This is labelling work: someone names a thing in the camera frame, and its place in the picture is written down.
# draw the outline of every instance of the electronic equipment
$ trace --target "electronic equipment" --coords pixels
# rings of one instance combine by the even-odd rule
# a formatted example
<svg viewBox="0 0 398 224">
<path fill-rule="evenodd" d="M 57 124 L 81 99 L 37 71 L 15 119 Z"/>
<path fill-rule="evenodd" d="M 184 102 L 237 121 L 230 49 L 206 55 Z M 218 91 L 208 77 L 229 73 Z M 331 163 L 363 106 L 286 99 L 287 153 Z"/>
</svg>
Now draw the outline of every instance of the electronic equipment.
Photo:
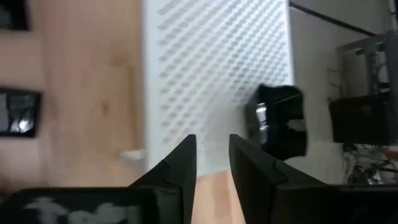
<svg viewBox="0 0 398 224">
<path fill-rule="evenodd" d="M 389 146 L 398 125 L 389 121 L 388 96 L 342 98 L 329 104 L 334 142 Z"/>
<path fill-rule="evenodd" d="M 247 224 L 398 222 L 398 186 L 327 185 L 238 135 L 231 172 Z M 191 223 L 196 137 L 128 187 L 27 189 L 0 205 L 1 223 Z"/>
<path fill-rule="evenodd" d="M 260 85 L 244 110 L 249 140 L 280 160 L 305 156 L 303 101 L 295 86 Z"/>
<path fill-rule="evenodd" d="M 41 94 L 0 88 L 0 136 L 35 137 Z"/>
<path fill-rule="evenodd" d="M 237 135 L 229 159 L 246 223 L 398 223 L 398 185 L 327 185 Z"/>
<path fill-rule="evenodd" d="M 25 0 L 0 0 L 0 29 L 29 30 Z"/>
</svg>

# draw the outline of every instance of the white perforated panel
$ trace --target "white perforated panel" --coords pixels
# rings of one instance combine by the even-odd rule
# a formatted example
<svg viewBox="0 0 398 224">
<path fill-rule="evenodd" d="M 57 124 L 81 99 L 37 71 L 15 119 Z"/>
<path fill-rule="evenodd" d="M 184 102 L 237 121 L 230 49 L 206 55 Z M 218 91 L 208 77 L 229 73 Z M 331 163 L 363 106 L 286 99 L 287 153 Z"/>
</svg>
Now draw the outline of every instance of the white perforated panel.
<svg viewBox="0 0 398 224">
<path fill-rule="evenodd" d="M 148 0 L 144 12 L 148 169 L 188 134 L 198 175 L 228 169 L 258 84 L 293 82 L 287 2 Z"/>
</svg>

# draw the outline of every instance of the pegboard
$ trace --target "pegboard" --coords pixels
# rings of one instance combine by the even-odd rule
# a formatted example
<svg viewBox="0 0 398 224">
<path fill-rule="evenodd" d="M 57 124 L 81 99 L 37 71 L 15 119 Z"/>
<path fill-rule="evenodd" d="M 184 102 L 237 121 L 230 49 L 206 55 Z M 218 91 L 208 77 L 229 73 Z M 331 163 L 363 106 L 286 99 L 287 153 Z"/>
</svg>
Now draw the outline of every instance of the pegboard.
<svg viewBox="0 0 398 224">
<path fill-rule="evenodd" d="M 229 134 L 258 84 L 292 85 L 286 0 L 148 0 L 147 169 L 197 135 L 198 175 L 229 169 Z"/>
</svg>

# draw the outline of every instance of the white wall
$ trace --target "white wall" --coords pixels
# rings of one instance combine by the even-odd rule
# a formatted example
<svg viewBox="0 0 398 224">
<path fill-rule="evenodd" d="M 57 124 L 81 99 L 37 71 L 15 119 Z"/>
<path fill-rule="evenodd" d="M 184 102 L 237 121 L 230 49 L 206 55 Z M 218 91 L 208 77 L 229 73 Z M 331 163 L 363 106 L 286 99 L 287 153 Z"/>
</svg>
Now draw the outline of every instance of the white wall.
<svg viewBox="0 0 398 224">
<path fill-rule="evenodd" d="M 389 18 L 387 1 L 374 0 L 296 0 L 298 4 L 371 32 L 383 32 Z M 305 115 L 309 132 L 308 154 L 287 162 L 330 184 L 340 184 L 344 172 L 341 147 L 333 143 L 328 98 L 338 91 L 329 84 L 340 82 L 341 57 L 336 48 L 365 38 L 365 35 L 338 27 L 295 9 L 290 10 L 294 73 L 296 84 L 305 93 Z M 359 58 L 350 61 L 356 67 L 357 80 L 363 79 L 364 66 Z"/>
<path fill-rule="evenodd" d="M 360 27 L 381 33 L 390 23 L 388 0 L 292 0 L 294 3 Z"/>
</svg>

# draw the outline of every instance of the light wood floor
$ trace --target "light wood floor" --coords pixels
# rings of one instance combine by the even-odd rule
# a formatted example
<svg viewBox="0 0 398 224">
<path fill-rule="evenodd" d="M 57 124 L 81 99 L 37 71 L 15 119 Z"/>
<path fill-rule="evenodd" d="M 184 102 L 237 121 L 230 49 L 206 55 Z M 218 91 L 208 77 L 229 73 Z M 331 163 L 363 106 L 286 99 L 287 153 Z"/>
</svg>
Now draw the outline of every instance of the light wood floor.
<svg viewBox="0 0 398 224">
<path fill-rule="evenodd" d="M 139 0 L 31 0 L 30 32 L 0 31 L 0 83 L 43 91 L 39 135 L 0 139 L 0 187 L 126 186 L 141 149 Z M 227 172 L 198 180 L 194 223 L 241 223 Z"/>
</svg>

